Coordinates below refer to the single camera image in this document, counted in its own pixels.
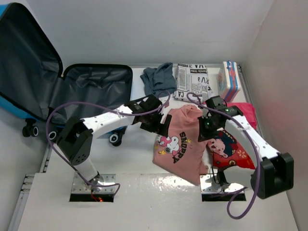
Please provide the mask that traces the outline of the pink Snoopy sweatshirt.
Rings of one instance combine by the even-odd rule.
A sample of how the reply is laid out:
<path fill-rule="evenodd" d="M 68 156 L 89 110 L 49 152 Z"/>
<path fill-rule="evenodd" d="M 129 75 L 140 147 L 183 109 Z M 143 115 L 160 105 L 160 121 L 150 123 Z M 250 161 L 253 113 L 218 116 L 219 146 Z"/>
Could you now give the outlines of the pink Snoopy sweatshirt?
<path fill-rule="evenodd" d="M 193 185 L 199 185 L 200 175 L 208 173 L 208 166 L 203 161 L 206 142 L 198 141 L 198 117 L 202 111 L 186 104 L 171 109 L 168 114 L 172 116 L 168 136 L 156 137 L 153 163 Z"/>

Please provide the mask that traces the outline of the magenta towel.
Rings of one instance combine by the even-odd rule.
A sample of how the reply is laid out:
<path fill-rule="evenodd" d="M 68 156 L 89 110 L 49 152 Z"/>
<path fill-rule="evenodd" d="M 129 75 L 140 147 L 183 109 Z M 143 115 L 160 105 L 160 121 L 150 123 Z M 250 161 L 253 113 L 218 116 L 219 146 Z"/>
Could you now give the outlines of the magenta towel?
<path fill-rule="evenodd" d="M 257 118 L 255 108 L 250 103 L 227 103 L 227 106 L 237 106 L 246 117 L 248 123 L 256 130 L 257 129 Z"/>

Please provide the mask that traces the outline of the newspaper print fabric bag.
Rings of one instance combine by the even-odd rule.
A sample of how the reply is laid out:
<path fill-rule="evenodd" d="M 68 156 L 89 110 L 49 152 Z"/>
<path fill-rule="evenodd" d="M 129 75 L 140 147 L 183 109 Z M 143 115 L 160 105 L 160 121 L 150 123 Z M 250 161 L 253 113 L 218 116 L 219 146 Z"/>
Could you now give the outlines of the newspaper print fabric bag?
<path fill-rule="evenodd" d="M 176 100 L 188 102 L 188 92 L 198 95 L 202 102 L 214 96 L 205 64 L 178 64 L 175 80 L 177 89 L 173 96 Z"/>

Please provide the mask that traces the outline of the grey-blue shirt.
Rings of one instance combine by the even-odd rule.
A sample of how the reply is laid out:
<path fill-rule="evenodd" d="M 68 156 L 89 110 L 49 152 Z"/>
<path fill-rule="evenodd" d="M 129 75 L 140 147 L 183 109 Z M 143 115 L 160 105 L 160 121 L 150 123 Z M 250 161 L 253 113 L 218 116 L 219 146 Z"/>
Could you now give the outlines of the grey-blue shirt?
<path fill-rule="evenodd" d="M 173 63 L 164 63 L 157 68 L 145 68 L 140 75 L 144 83 L 145 95 L 167 96 L 164 91 L 173 94 L 176 89 L 176 81 L 173 77 Z"/>

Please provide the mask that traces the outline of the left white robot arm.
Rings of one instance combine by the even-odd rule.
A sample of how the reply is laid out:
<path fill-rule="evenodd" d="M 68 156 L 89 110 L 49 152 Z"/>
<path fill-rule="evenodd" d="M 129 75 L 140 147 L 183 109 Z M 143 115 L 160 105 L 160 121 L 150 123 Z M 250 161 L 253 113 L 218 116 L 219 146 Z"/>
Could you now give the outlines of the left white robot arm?
<path fill-rule="evenodd" d="M 93 117 L 73 116 L 67 121 L 56 144 L 80 178 L 87 185 L 94 186 L 99 172 L 90 160 L 92 141 L 114 131 L 116 139 L 111 143 L 120 145 L 122 135 L 119 129 L 137 123 L 145 131 L 167 137 L 172 116 L 161 112 L 166 106 L 167 102 L 150 95 L 127 102 L 117 109 L 106 109 L 105 113 Z"/>

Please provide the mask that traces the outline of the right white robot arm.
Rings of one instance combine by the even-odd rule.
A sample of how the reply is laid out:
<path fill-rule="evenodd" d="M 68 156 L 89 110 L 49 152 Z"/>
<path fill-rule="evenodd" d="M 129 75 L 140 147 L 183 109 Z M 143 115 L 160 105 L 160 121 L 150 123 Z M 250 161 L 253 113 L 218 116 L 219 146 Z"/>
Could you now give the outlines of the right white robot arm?
<path fill-rule="evenodd" d="M 255 196 L 266 199 L 294 186 L 294 159 L 289 153 L 281 153 L 268 144 L 250 126 L 243 112 L 236 106 L 209 108 L 209 116 L 199 121 L 199 141 L 208 141 L 220 131 L 231 135 L 250 155 L 255 169 L 228 164 L 220 167 L 214 177 L 215 184 L 223 187 L 238 183 L 251 188 Z"/>

